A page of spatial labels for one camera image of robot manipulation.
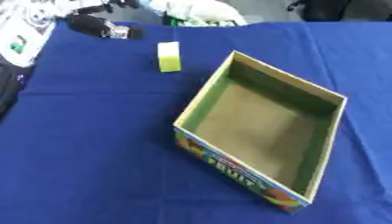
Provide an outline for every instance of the open cardboard box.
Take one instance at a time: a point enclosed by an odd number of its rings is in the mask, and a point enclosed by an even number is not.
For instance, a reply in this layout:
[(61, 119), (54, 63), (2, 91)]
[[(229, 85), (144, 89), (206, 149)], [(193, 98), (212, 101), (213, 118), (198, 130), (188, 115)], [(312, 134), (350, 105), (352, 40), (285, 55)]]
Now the open cardboard box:
[(346, 102), (232, 52), (174, 129), (180, 146), (292, 213), (314, 200)]

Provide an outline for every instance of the table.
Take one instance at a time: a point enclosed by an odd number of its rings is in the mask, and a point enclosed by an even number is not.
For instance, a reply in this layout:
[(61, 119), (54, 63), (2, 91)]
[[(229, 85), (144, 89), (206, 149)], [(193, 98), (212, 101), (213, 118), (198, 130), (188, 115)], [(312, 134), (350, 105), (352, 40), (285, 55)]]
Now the table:
[[(384, 23), (137, 24), (140, 40), (59, 23), (0, 125), (0, 223), (390, 223), (392, 39)], [(183, 71), (160, 73), (157, 42)], [(174, 143), (172, 122), (238, 50), (349, 97), (313, 205), (295, 215)]]

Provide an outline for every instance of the black object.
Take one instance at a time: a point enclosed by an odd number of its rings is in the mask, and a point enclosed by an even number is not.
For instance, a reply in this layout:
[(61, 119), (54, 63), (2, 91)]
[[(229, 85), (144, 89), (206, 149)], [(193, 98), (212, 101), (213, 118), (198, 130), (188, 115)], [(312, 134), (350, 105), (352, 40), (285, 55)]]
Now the black object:
[(68, 26), (76, 32), (83, 32), (98, 38), (110, 36), (110, 28), (105, 19), (89, 15), (70, 15), (66, 18)]
[(74, 31), (98, 38), (140, 39), (143, 36), (140, 28), (115, 25), (101, 17), (73, 14), (68, 16), (66, 21)]
[(294, 3), (291, 3), (289, 6), (287, 6), (287, 11), (294, 11), (298, 6), (306, 4), (305, 0), (298, 0)]
[(18, 98), (19, 81), (17, 69), (0, 64), (0, 117)]
[(302, 18), (305, 21), (340, 21), (346, 8), (353, 0), (298, 0), (287, 11), (294, 11), (299, 5), (304, 5)]

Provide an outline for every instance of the yellow-green block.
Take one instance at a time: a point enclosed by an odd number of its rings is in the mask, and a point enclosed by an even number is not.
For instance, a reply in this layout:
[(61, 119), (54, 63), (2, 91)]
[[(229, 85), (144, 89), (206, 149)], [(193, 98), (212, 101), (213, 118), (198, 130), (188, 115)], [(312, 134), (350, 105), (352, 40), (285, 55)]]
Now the yellow-green block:
[(159, 43), (157, 45), (159, 69), (162, 73), (181, 70), (179, 42)]

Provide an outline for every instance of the cardboard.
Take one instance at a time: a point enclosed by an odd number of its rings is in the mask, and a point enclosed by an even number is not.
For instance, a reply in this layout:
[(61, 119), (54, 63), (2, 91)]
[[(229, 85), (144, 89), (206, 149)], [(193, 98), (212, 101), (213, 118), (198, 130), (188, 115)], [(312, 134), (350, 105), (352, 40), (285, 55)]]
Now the cardboard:
[(178, 144), (289, 213), (319, 188), (347, 98), (232, 52), (174, 123)]

